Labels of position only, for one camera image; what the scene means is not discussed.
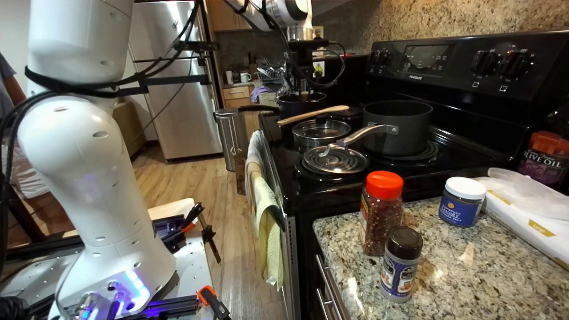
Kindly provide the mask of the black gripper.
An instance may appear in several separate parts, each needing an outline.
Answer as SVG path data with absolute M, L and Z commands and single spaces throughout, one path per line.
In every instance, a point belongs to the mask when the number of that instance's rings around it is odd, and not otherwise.
M 286 28 L 286 79 L 292 88 L 309 87 L 313 79 L 313 53 L 327 44 L 327 39 L 302 23 Z

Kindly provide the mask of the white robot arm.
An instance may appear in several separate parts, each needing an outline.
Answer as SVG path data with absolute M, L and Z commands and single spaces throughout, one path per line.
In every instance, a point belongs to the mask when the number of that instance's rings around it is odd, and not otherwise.
M 112 117 L 121 87 L 158 71 L 125 72 L 133 12 L 135 0 L 30 0 L 37 92 L 14 129 L 84 243 L 55 287 L 50 312 L 64 320 L 137 316 L 176 273 Z

